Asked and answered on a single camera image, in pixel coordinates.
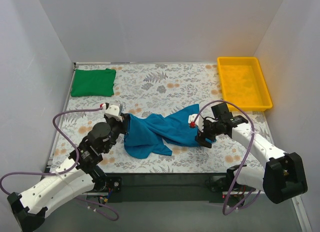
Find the blue t shirt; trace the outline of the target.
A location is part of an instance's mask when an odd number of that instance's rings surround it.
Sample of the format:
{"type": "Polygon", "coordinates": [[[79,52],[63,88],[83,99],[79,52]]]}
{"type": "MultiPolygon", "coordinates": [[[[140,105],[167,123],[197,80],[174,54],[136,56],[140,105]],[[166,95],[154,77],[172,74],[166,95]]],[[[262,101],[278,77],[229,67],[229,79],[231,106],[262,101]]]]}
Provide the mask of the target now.
{"type": "Polygon", "coordinates": [[[190,115],[198,114],[200,106],[193,104],[166,117],[152,113],[146,118],[130,114],[127,133],[124,135],[124,149],[136,159],[146,159],[151,153],[171,156],[172,150],[164,143],[194,148],[197,130],[190,128],[190,115]]]}

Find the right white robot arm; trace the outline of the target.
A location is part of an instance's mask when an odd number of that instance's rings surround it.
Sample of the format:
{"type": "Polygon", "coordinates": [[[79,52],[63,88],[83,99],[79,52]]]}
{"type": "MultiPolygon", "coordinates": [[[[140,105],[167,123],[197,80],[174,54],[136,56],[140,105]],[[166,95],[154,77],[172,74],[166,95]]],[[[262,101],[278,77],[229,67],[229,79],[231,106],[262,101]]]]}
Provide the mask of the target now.
{"type": "Polygon", "coordinates": [[[227,169],[226,184],[232,191],[246,186],[264,192],[267,198],[279,204],[308,191],[302,158],[276,147],[256,133],[247,115],[234,116],[227,103],[222,102],[211,108],[213,118],[200,113],[188,117],[191,128],[197,128],[195,141],[202,147],[211,148],[219,135],[227,135],[246,148],[253,155],[263,171],[255,171],[243,162],[227,169]]]}

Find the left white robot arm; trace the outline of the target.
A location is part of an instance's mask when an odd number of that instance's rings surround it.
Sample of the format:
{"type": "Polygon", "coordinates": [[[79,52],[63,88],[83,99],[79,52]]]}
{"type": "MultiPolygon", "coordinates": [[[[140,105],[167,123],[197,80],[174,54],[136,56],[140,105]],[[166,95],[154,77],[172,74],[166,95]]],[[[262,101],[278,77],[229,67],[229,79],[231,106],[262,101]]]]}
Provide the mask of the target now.
{"type": "Polygon", "coordinates": [[[129,122],[128,114],[121,114],[120,119],[106,116],[104,122],[93,126],[52,175],[7,197],[22,231],[35,231],[54,210],[82,193],[108,188],[110,180],[98,164],[103,160],[102,155],[116,144],[119,135],[127,133],[129,122]]]}

